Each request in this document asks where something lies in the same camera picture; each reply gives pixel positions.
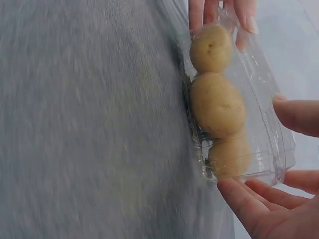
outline gray sweatshirt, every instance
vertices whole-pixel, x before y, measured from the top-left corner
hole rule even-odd
[[[0,239],[232,237],[196,166],[170,2],[0,0]]]

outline clear plastic container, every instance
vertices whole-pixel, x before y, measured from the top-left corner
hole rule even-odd
[[[257,38],[241,29],[237,18],[219,10],[219,19],[212,25],[224,26],[232,36],[232,58],[230,64],[223,71],[224,76],[241,93],[246,106],[247,129],[246,139],[250,145],[249,155],[229,160],[237,163],[219,162],[216,169],[216,159],[209,155],[209,150],[229,141],[229,139],[214,140],[210,134],[204,132],[196,123],[190,105],[190,89],[196,76],[200,75],[194,69],[189,56],[191,42],[199,33],[187,32],[178,39],[180,53],[183,57],[181,71],[184,79],[184,93],[187,105],[194,145],[197,149],[197,160],[202,166],[203,175],[210,181],[217,182],[218,170],[221,168],[232,171],[246,167],[244,158],[249,156],[249,165],[239,175],[230,177],[247,180],[260,179],[270,185],[283,182],[285,170],[295,164],[295,141],[293,133],[281,125],[272,106],[272,98],[279,92],[269,63],[258,45]],[[241,50],[236,46],[236,38],[241,37]]]

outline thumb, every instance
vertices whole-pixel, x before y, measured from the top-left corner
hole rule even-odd
[[[234,0],[236,15],[243,29],[258,34],[256,22],[257,0]]]
[[[319,101],[288,101],[286,97],[276,95],[273,106],[285,127],[305,135],[319,136]]]

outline white background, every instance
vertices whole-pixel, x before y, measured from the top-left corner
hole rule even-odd
[[[318,0],[258,0],[259,41],[288,99],[319,99],[318,10]],[[319,169],[319,140],[301,134],[295,138],[293,169]],[[277,188],[310,197],[284,185]],[[234,221],[236,239],[249,239],[235,216]]]

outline baby potato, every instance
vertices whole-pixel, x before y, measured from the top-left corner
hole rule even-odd
[[[209,159],[217,179],[241,176],[251,162],[251,148],[246,138],[232,138],[214,145],[209,150]]]
[[[223,74],[197,77],[190,89],[190,104],[198,125],[213,138],[228,138],[244,127],[244,100]]]
[[[223,26],[209,26],[192,41],[190,60],[200,72],[222,72],[230,63],[232,38]]]

